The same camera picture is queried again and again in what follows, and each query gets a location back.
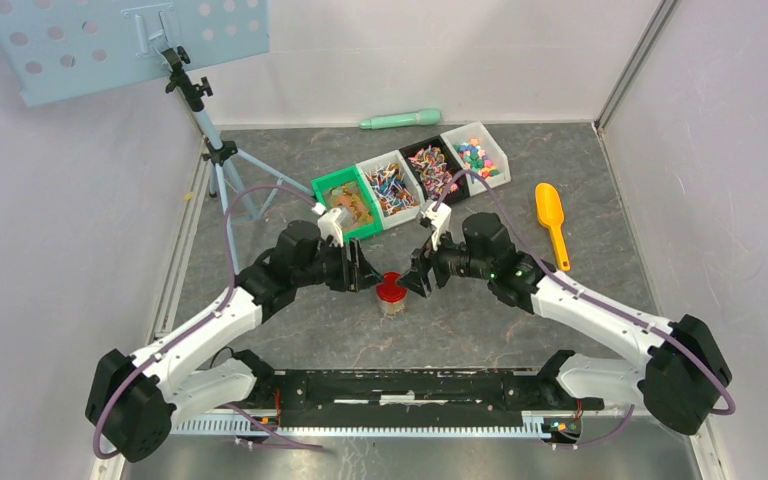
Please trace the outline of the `clear plastic jar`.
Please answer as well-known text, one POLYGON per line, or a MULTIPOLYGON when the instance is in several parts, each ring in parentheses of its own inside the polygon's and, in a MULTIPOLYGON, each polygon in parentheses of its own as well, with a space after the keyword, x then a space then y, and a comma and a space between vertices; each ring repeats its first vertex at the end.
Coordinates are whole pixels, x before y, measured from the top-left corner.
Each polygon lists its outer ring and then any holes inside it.
POLYGON ((402 298, 396 301, 380 299, 378 306, 381 313, 385 316, 394 316, 403 313, 406 310, 406 299, 402 298))

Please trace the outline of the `red jar lid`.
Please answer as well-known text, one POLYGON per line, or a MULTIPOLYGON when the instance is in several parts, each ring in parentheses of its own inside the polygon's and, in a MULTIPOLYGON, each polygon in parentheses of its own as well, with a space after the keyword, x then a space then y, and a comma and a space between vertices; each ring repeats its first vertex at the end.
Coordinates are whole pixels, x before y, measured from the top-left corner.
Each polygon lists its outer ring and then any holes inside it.
POLYGON ((386 272, 376 286, 376 294, 381 301, 397 303, 405 299, 408 290, 399 284, 401 275, 397 272, 386 272))

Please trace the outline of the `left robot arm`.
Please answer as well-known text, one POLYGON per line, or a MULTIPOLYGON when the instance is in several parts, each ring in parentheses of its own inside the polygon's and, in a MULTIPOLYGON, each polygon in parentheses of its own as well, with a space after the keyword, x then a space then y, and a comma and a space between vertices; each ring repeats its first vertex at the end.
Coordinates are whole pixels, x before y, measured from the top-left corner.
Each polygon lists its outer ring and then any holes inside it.
POLYGON ((266 405, 274 394, 269 375, 238 356, 208 370, 202 364, 290 305, 304 287, 361 292, 381 281, 358 240, 341 243, 312 222, 291 222, 199 314, 129 355, 113 349, 99 360, 85 409, 94 454, 138 462, 193 417, 240 401, 266 405))

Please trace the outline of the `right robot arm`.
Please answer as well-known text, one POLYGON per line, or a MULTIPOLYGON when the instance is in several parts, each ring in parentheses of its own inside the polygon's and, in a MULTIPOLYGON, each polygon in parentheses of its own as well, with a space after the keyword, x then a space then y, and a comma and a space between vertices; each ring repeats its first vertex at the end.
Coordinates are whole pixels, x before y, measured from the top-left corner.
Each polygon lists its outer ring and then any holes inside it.
POLYGON ((614 353, 614 359, 559 353, 549 374, 537 382, 540 400, 562 408, 574 398, 643 405, 662 425, 696 434, 718 408, 732 380, 712 331, 686 314, 674 321, 633 309, 584 287, 553 265, 518 250, 495 213, 470 215, 464 240, 449 231, 444 205, 420 211, 430 232, 413 251, 410 269, 399 283, 421 296, 442 289, 453 276, 482 280, 501 303, 570 327, 614 353))

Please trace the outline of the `yellow plastic scoop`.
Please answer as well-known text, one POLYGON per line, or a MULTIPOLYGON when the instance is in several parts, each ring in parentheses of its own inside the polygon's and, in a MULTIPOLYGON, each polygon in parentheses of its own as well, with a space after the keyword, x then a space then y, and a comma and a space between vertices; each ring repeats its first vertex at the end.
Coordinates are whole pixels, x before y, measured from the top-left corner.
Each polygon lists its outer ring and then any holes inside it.
POLYGON ((560 195, 553 185, 542 182, 535 187, 535 202, 538 222, 548 231, 557 266, 562 271, 569 271, 571 264, 562 230, 565 214, 560 195))

